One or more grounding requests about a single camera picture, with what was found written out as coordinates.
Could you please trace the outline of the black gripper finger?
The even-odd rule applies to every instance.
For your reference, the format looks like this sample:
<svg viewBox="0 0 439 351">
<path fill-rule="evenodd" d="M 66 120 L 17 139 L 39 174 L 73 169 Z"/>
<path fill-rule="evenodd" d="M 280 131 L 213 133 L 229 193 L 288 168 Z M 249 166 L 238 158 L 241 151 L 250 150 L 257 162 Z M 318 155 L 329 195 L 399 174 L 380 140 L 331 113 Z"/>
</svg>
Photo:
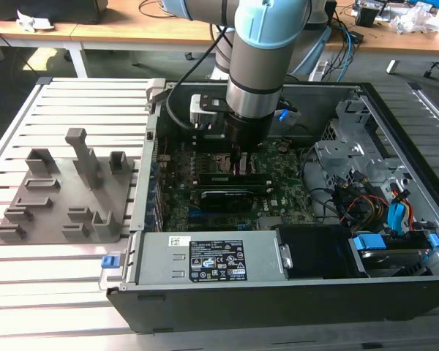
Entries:
<svg viewBox="0 0 439 351">
<path fill-rule="evenodd" d="M 242 151 L 238 145 L 233 144 L 230 153 L 230 171 L 235 176 L 248 176 L 255 173 L 251 151 Z"/>
</svg>

